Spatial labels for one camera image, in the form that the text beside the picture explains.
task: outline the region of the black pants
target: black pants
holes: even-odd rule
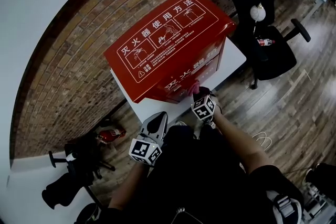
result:
[[[239,166],[240,163],[220,131],[212,129],[209,125],[202,127],[199,140],[194,138],[194,131],[189,126],[172,126],[163,141],[162,152],[164,154],[160,157],[161,160],[158,159],[158,165],[165,159],[165,155],[172,161],[175,158],[175,152],[182,152],[181,157],[187,157],[188,154],[195,152],[206,153],[212,158],[229,160],[229,162],[224,162],[228,165]]]
[[[321,163],[307,174],[306,181],[336,202],[336,166]]]

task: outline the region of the white wall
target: white wall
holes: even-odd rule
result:
[[[66,1],[0,0],[0,196],[9,174],[10,122],[22,75],[40,37]]]
[[[63,158],[64,153],[54,154]],[[92,203],[84,188],[81,188],[72,203],[64,207],[56,205],[52,210],[42,199],[47,185],[66,173],[65,163],[53,168],[49,155],[14,160],[7,189],[2,193],[1,218],[5,224],[73,224],[81,210]]]

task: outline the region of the red object on floor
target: red object on floor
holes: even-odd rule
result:
[[[104,53],[135,103],[178,103],[219,67],[235,23],[210,0],[167,0]]]
[[[124,129],[114,129],[107,131],[100,131],[97,135],[97,138],[100,139],[103,143],[110,143],[117,138],[124,137],[126,135],[126,131]]]

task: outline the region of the black shirt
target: black shirt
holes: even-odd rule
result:
[[[266,191],[301,202],[300,191],[275,166],[247,175],[216,130],[192,139],[187,126],[173,126],[146,186],[124,211],[108,209],[103,223],[274,223]]]

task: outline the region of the shoe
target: shoe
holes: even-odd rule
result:
[[[194,135],[196,136],[196,139],[200,139],[200,133],[201,129],[204,126],[203,121],[197,121],[194,127]]]
[[[183,121],[176,121],[173,126],[187,126]]]
[[[216,128],[216,124],[215,124],[213,121],[209,122],[208,125],[209,125],[212,129],[215,129],[215,128]]]

